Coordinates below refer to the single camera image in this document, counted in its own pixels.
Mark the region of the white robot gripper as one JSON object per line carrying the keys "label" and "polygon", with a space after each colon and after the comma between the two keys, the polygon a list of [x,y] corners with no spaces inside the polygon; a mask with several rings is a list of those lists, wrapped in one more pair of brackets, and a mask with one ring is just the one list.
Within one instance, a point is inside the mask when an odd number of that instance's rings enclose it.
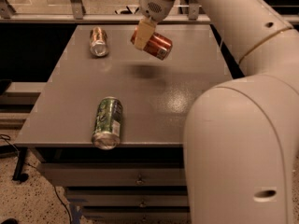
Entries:
{"label": "white robot gripper", "polygon": [[140,0],[140,11],[147,17],[143,18],[138,26],[135,35],[135,48],[143,50],[156,30],[156,22],[164,20],[175,0]]}

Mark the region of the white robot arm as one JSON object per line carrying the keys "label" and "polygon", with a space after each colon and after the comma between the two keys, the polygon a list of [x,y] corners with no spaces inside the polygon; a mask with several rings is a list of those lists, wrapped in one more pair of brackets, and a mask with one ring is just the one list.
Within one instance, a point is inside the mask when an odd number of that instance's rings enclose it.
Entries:
{"label": "white robot arm", "polygon": [[293,224],[299,33],[263,0],[197,0],[244,77],[204,92],[184,127],[192,224]]}

